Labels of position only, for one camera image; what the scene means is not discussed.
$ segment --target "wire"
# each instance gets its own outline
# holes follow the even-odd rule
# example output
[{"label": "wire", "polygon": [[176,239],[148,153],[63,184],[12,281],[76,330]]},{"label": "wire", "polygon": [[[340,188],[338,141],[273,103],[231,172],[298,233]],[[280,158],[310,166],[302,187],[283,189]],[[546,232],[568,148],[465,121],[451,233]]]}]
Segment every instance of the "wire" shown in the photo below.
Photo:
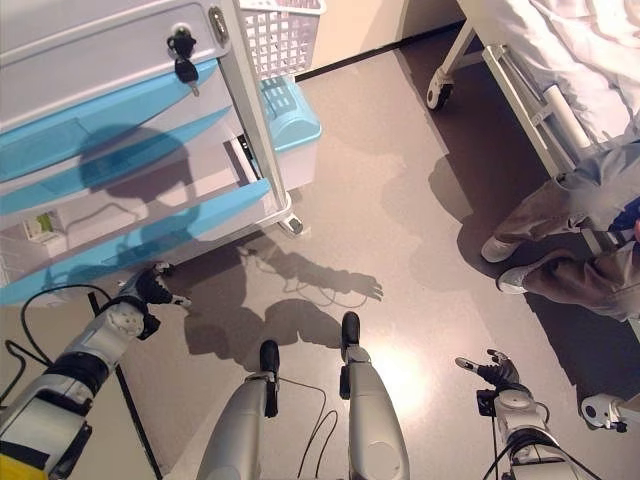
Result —
[{"label": "wire", "polygon": [[[25,371],[25,369],[27,367],[26,359],[22,355],[20,355],[18,352],[16,352],[15,350],[19,350],[23,354],[27,355],[28,357],[30,357],[31,359],[35,360],[36,362],[41,363],[45,367],[48,367],[48,366],[53,364],[51,359],[44,353],[42,348],[40,348],[40,346],[37,344],[37,342],[33,338],[33,335],[31,334],[31,331],[29,330],[29,325],[27,324],[26,312],[27,312],[27,307],[29,306],[29,304],[31,304],[31,302],[33,302],[36,298],[40,297],[41,295],[45,295],[47,293],[55,292],[55,291],[58,291],[58,290],[64,290],[64,289],[67,289],[67,288],[90,288],[90,289],[98,291],[102,295],[104,295],[105,298],[107,299],[107,301],[111,300],[111,297],[109,296],[109,294],[105,290],[103,290],[102,288],[97,287],[95,285],[84,284],[84,283],[74,283],[74,284],[70,284],[70,285],[60,285],[60,286],[57,286],[57,287],[48,288],[48,289],[42,290],[41,292],[38,292],[35,295],[33,295],[32,297],[30,297],[24,303],[22,308],[20,309],[20,323],[22,324],[22,330],[24,331],[24,334],[27,337],[27,340],[29,340],[29,343],[34,348],[34,350],[37,352],[37,354],[33,353],[33,352],[30,352],[29,350],[27,350],[26,348],[24,348],[21,345],[17,344],[13,340],[6,340],[4,342],[4,345],[5,345],[5,348],[7,349],[7,352],[9,352],[9,355],[11,355],[12,357],[18,359],[18,362],[20,363],[20,366],[18,367],[18,372],[16,373],[16,375],[13,377],[11,382],[9,382],[9,385],[7,385],[7,387],[4,389],[2,394],[0,394],[0,403],[2,403],[4,401],[4,399],[7,398],[9,393],[11,393],[11,390],[13,390],[13,388],[16,386],[16,384],[18,383],[20,378],[22,378],[22,375],[24,374],[24,371]],[[4,410],[5,408],[7,408],[7,407],[6,406],[0,406],[0,410]]]},{"label": "wire", "polygon": [[[241,254],[243,257],[248,258],[250,256],[252,256],[251,254]],[[269,274],[269,275],[278,275],[281,276],[280,273],[278,273],[275,269],[269,269],[269,268],[265,268],[263,266],[260,265],[260,260],[258,259],[257,256],[254,256],[254,263],[255,266],[258,270],[260,270],[263,273]],[[305,300],[310,301],[311,303],[313,303],[314,305],[318,306],[318,307],[329,307],[331,305],[337,305],[338,307],[342,307],[342,308],[351,308],[351,309],[355,309],[355,308],[360,308],[362,306],[364,306],[365,303],[367,303],[367,300],[369,299],[369,297],[365,294],[362,294],[362,300],[357,303],[357,304],[353,304],[353,305],[346,305],[344,303],[341,303],[339,301],[336,300],[336,297],[338,295],[338,292],[328,288],[327,290],[332,290],[333,291],[333,295],[329,296],[327,295],[327,293],[324,291],[324,289],[322,287],[318,287],[316,286],[316,288],[318,289],[318,292],[320,293],[320,295],[322,295],[324,298],[326,298],[328,300],[329,303],[320,303],[317,300],[309,297],[308,295],[305,295],[304,293],[302,293],[302,290],[304,290],[307,287],[310,287],[311,285],[309,285],[308,283],[304,283],[301,282],[300,280],[297,280],[296,282],[296,286],[289,290],[287,288],[287,280],[284,279],[284,287],[282,287],[282,292],[283,293],[296,293],[298,295],[300,295],[300,297],[304,298]]]},{"label": "wire", "polygon": [[536,455],[538,456],[538,463],[542,463],[542,458],[540,458],[540,452],[538,451],[538,446],[534,445],[533,449],[536,451]]},{"label": "wire", "polygon": [[484,477],[482,477],[482,480],[487,480],[487,478],[489,478],[489,475],[491,475],[491,471],[495,468],[498,468],[498,463],[500,462],[500,460],[502,459],[502,457],[504,457],[505,453],[507,453],[509,451],[509,449],[511,448],[512,444],[508,443],[506,447],[504,447],[504,449],[502,449],[502,451],[500,452],[500,455],[498,455],[496,457],[496,459],[494,460],[494,462],[491,464],[491,466],[489,467],[489,470],[487,470],[487,473],[484,474]]},{"label": "wire", "polygon": [[24,334],[26,335],[27,340],[29,340],[29,343],[31,344],[33,349],[36,352],[38,352],[38,354],[40,355],[40,358],[44,362],[46,362],[46,365],[52,365],[53,362],[47,356],[47,354],[44,353],[44,351],[40,348],[40,346],[36,343],[35,339],[33,338],[33,335],[31,334],[31,331],[29,330],[29,326],[27,325],[27,319],[26,319],[27,308],[29,307],[31,302],[33,302],[36,298],[42,295],[46,295],[47,293],[51,293],[51,292],[56,292],[58,290],[65,290],[68,288],[91,288],[102,293],[108,301],[111,300],[111,297],[109,296],[109,294],[100,287],[97,287],[95,285],[91,285],[88,283],[72,283],[69,285],[60,285],[57,287],[47,288],[46,290],[42,290],[41,292],[38,292],[35,295],[31,296],[26,302],[24,302],[24,305],[22,305],[22,308],[20,309],[20,323],[22,323],[22,330],[24,331]]},{"label": "wire", "polygon": [[549,423],[549,419],[551,418],[551,412],[549,411],[549,407],[547,407],[544,403],[542,402],[536,402],[536,405],[538,405],[539,407],[542,407],[545,409],[545,411],[547,412],[547,416],[544,419],[544,423]]},{"label": "wire", "polygon": [[324,418],[320,421],[320,424],[318,425],[318,430],[320,430],[320,427],[322,426],[324,421],[327,418],[329,418],[329,415],[331,415],[332,413],[335,414],[335,420],[333,421],[333,427],[331,427],[331,430],[329,430],[329,434],[327,435],[327,438],[324,441],[324,445],[322,445],[322,450],[320,450],[320,455],[318,456],[318,463],[316,463],[315,478],[318,478],[318,472],[320,471],[320,463],[322,462],[322,456],[324,455],[324,449],[327,448],[327,444],[329,443],[329,439],[331,438],[331,435],[333,435],[333,432],[336,429],[336,426],[338,425],[338,412],[335,411],[335,410],[329,410],[327,412],[327,414],[324,416]]},{"label": "wire", "polygon": [[[491,433],[493,434],[493,460],[498,462],[498,442],[496,441],[496,417],[491,416]],[[496,468],[496,480],[498,480],[498,469]]]},{"label": "wire", "polygon": [[571,461],[573,463],[575,463],[576,465],[578,465],[582,470],[584,470],[585,472],[587,472],[589,475],[591,475],[593,478],[595,478],[596,480],[602,480],[602,478],[600,478],[598,475],[596,475],[595,473],[593,473],[591,470],[589,470],[587,467],[585,467],[582,463],[580,463],[578,460],[576,460],[575,458],[573,458],[569,453],[567,453],[565,450],[563,450],[560,447],[556,447],[558,450],[560,450],[562,453],[564,453],[567,457],[569,457],[571,459]]},{"label": "wire", "polygon": [[300,478],[300,476],[302,475],[302,468],[304,467],[304,461],[307,458],[307,454],[309,453],[309,448],[311,448],[311,444],[313,443],[313,440],[315,439],[318,431],[320,430],[324,422],[327,420],[327,418],[329,418],[329,415],[335,414],[335,421],[333,423],[333,427],[331,427],[331,430],[327,435],[324,445],[322,446],[322,450],[320,451],[320,456],[318,457],[318,463],[316,463],[315,478],[318,478],[318,472],[320,471],[320,463],[322,462],[322,457],[324,455],[325,448],[327,447],[327,444],[329,443],[329,439],[331,438],[331,435],[333,435],[333,432],[336,429],[336,426],[338,425],[338,412],[336,410],[329,410],[324,417],[322,416],[322,414],[324,413],[324,408],[327,405],[327,393],[322,388],[314,387],[313,385],[307,385],[306,383],[296,382],[294,380],[290,380],[284,377],[279,377],[279,378],[283,382],[292,383],[293,385],[298,385],[300,387],[310,388],[312,390],[317,390],[318,392],[322,393],[322,407],[320,408],[320,414],[318,415],[318,419],[316,420],[316,423],[313,426],[313,430],[311,430],[311,435],[309,435],[309,440],[307,441],[307,445],[304,449],[304,453],[302,454],[302,459],[300,460],[300,467],[298,468],[298,474],[296,475],[296,478]]},{"label": "wire", "polygon": [[7,398],[11,390],[13,390],[13,387],[15,387],[16,383],[18,383],[20,378],[22,378],[22,375],[24,374],[24,371],[27,368],[27,361],[25,360],[25,358],[22,355],[20,355],[18,352],[14,351],[14,349],[20,350],[22,353],[31,357],[36,362],[42,363],[43,365],[46,366],[46,364],[40,358],[36,357],[29,350],[18,345],[13,340],[5,340],[4,346],[7,349],[7,352],[9,352],[9,355],[18,359],[18,362],[20,362],[20,366],[18,367],[18,373],[16,373],[16,375],[13,377],[13,380],[11,380],[9,385],[7,385],[7,388],[5,388],[2,394],[0,394],[0,403],[2,403],[5,398]]}]

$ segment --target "bed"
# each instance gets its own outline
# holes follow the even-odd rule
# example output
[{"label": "bed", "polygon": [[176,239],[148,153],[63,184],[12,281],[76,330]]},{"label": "bed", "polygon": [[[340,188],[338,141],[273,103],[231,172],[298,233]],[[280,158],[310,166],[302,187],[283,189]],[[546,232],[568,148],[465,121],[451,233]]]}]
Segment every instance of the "bed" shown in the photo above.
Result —
[{"label": "bed", "polygon": [[[550,175],[640,139],[640,0],[458,0],[464,23],[427,92],[484,61]],[[466,53],[475,36],[481,52]],[[631,238],[584,231],[594,254]],[[640,340],[640,321],[630,322]]]}]

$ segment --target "trouser leg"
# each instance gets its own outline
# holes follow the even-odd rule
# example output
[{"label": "trouser leg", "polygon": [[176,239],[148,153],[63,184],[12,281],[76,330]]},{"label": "trouser leg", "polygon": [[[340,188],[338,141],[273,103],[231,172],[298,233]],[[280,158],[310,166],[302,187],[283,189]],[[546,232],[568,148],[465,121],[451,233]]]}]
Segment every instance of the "trouser leg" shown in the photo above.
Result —
[{"label": "trouser leg", "polygon": [[573,172],[548,180],[496,228],[503,242],[547,235],[605,231],[640,196],[640,144],[584,160]]},{"label": "trouser leg", "polygon": [[640,244],[589,260],[559,258],[529,273],[523,286],[558,303],[618,320],[640,316]]}]

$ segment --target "blue drawer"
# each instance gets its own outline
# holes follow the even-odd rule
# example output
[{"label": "blue drawer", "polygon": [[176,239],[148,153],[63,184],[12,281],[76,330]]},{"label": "blue drawer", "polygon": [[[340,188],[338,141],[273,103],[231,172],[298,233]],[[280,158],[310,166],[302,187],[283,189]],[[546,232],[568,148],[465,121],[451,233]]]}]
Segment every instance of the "blue drawer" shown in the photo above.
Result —
[{"label": "blue drawer", "polygon": [[[197,64],[198,84],[215,72],[216,60]],[[82,154],[141,125],[191,94],[168,73],[122,88],[0,134],[0,181],[26,175]]]},{"label": "blue drawer", "polygon": [[77,167],[0,196],[0,214],[8,215],[125,177],[180,148],[222,118],[231,107],[116,150]]},{"label": "blue drawer", "polygon": [[250,183],[28,274],[0,289],[0,305],[24,301],[57,285],[91,282],[157,258],[242,212],[270,188],[266,179]]}]

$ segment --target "key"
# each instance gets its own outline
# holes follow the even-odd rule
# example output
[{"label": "key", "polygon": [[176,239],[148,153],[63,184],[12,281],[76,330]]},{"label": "key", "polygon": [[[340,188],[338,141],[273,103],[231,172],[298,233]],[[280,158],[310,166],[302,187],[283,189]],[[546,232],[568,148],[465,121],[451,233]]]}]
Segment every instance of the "key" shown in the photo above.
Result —
[{"label": "key", "polygon": [[191,92],[197,97],[200,95],[198,90],[198,70],[195,65],[186,58],[177,58],[174,64],[174,69],[178,79],[191,87]]}]

